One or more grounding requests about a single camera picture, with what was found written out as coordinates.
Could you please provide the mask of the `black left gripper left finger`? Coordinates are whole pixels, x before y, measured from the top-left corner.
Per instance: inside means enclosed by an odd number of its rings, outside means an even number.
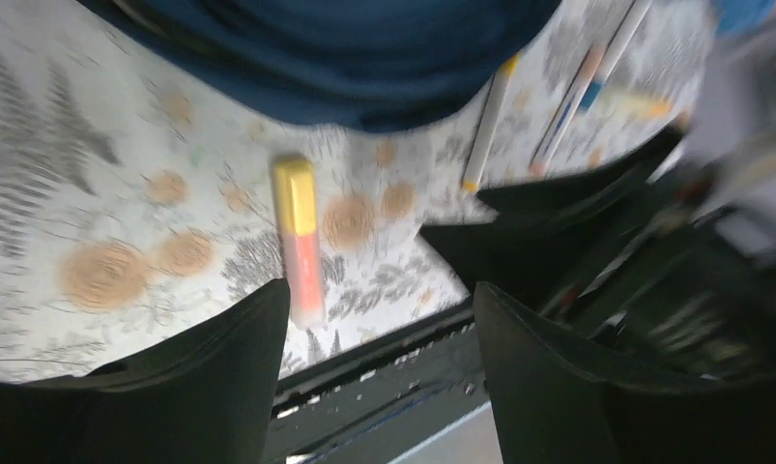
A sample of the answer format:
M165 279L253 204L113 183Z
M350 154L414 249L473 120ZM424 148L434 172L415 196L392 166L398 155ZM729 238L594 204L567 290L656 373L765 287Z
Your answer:
M274 279L83 377L0 383L0 463L257 463L290 308Z

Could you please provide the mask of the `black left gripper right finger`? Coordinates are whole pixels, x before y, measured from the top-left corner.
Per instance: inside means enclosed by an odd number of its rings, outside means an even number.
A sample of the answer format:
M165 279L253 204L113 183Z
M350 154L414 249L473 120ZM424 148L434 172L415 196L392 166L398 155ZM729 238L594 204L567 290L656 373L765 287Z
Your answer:
M722 382L640 362L489 282L474 318L507 463L776 463L776 374Z

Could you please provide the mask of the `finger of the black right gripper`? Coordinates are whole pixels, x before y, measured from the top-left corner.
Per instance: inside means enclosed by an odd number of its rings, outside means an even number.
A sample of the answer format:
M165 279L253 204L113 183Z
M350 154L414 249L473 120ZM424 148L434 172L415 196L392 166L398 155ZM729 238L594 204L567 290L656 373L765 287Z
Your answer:
M486 223L424 224L419 236L470 291L491 282L525 305L549 297L562 276L623 213L684 138L667 126L602 166L519 185L481 190L494 210Z

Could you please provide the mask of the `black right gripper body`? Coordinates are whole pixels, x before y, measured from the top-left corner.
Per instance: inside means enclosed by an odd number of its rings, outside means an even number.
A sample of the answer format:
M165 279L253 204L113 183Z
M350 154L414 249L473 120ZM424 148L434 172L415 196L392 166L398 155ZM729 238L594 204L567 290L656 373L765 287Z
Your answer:
M718 189L713 167L662 176L555 290L555 321L706 378L776 370L776 217L743 200L708 209Z

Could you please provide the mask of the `orange capped white marker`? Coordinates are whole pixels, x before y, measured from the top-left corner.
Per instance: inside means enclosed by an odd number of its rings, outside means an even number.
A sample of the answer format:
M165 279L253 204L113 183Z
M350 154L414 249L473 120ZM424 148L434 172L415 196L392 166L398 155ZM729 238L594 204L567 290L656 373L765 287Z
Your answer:
M529 172L535 176L542 176L553 158L561 138L566 132L567 125L577 111L580 101L588 90L589 85L597 71L604 53L605 46L594 44L589 48L578 71L573 76L560 104L548 124L542 139L538 143L529 164Z

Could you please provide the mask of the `yellow capped white marker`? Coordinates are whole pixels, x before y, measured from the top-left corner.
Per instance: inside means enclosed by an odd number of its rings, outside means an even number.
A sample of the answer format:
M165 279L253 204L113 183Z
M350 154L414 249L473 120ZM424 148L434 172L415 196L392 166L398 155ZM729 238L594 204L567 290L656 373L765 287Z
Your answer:
M481 177L492 148L497 124L503 109L503 102L519 59L516 53L508 59L489 81L488 92L478 121L474 142L468 156L468 162L462 177L462 190L468 193L477 192Z

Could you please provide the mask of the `blue capped white marker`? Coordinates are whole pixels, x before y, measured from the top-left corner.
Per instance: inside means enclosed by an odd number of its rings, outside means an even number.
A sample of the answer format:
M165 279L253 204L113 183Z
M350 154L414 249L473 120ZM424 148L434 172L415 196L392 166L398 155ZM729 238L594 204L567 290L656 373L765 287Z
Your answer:
M616 68L618 60L624 53L627 45L633 38L639 25L646 16L649 6L650 1L648 0L636 0L632 3L626 12L623 20L616 30L616 33L606 48L604 56L598 66L598 69L595 72L593 79L589 84L587 91L580 101L580 110L587 111L594 105L595 100L603 90L604 85Z

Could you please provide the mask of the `navy blue backpack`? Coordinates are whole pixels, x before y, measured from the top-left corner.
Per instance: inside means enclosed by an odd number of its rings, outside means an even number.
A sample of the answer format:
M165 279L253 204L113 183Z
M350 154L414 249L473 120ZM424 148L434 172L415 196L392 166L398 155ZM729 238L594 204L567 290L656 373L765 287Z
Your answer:
M405 131L461 110L556 1L89 1L226 97L278 121Z

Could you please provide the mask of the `pink highlighter pen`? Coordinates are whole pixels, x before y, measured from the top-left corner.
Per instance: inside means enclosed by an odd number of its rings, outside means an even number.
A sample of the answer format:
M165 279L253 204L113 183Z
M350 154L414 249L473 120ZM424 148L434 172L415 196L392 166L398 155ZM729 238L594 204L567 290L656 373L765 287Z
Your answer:
M312 329L326 315L314 167L302 155L285 154L274 159L272 176L290 318L299 329Z

